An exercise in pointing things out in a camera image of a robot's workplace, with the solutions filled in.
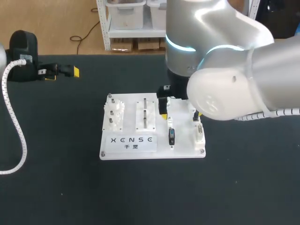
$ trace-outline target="storage bin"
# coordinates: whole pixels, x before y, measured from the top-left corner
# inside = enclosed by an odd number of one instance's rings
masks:
[[[106,6],[117,30],[143,28],[143,13],[146,0],[107,0]]]
[[[153,29],[165,30],[167,1],[147,0],[147,5],[151,8]]]

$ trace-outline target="white coiled cable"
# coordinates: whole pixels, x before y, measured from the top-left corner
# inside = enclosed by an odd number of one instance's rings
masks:
[[[276,117],[279,116],[294,116],[294,115],[300,115],[300,108],[293,108],[293,109],[278,109],[271,111],[271,113],[275,114]],[[249,121],[249,120],[258,120],[263,118],[268,118],[269,116],[266,116],[263,112],[254,113],[246,116],[241,116],[236,118],[236,120],[239,121]]]
[[[9,112],[10,118],[14,123],[14,126],[18,132],[20,141],[22,143],[22,158],[21,161],[19,162],[19,164],[10,170],[6,170],[6,171],[0,171],[0,175],[4,175],[4,174],[11,174],[16,172],[17,170],[19,170],[22,165],[24,164],[25,160],[26,160],[26,156],[27,156],[27,145],[26,145],[26,141],[25,141],[25,137],[23,134],[23,131],[20,127],[20,124],[15,116],[14,110],[11,106],[11,103],[9,101],[9,97],[8,97],[8,87],[7,87],[7,81],[8,81],[8,74],[11,71],[11,69],[15,66],[22,66],[22,65],[26,65],[26,60],[16,60],[16,61],[12,61],[11,63],[8,64],[8,66],[5,68],[3,76],[2,76],[2,94],[4,97],[4,102],[6,104],[7,110]]]

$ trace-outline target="white shelf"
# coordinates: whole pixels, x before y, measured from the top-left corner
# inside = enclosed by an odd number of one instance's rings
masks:
[[[110,38],[164,38],[165,30],[153,29],[151,14],[146,7],[144,11],[144,28],[135,30],[117,30],[111,23],[108,34]]]
[[[144,28],[139,30],[116,30],[111,25],[110,15],[106,17],[106,0],[96,0],[98,13],[100,18],[101,30],[103,35],[104,46],[106,50],[111,49],[110,38],[163,38],[165,30],[154,30],[152,27],[150,10],[145,10],[144,13]],[[260,0],[249,0],[250,12],[249,17],[256,18]]]

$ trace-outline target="dark tabletop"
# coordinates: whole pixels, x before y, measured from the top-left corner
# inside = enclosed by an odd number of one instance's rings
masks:
[[[204,159],[101,161],[106,95],[168,84],[163,55],[44,56],[80,79],[8,84],[28,157],[0,176],[0,225],[298,225],[300,117],[203,118]],[[0,170],[21,157],[0,99]]]

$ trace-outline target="wooden floor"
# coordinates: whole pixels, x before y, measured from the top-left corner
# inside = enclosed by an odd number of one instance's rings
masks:
[[[241,1],[231,0],[232,5]],[[84,37],[99,21],[98,13],[90,11],[96,7],[96,0],[1,0],[0,43],[8,48],[12,33],[26,30],[37,36],[39,54],[76,54],[78,43],[69,38]],[[82,42],[79,54],[112,54],[104,49],[100,25]]]

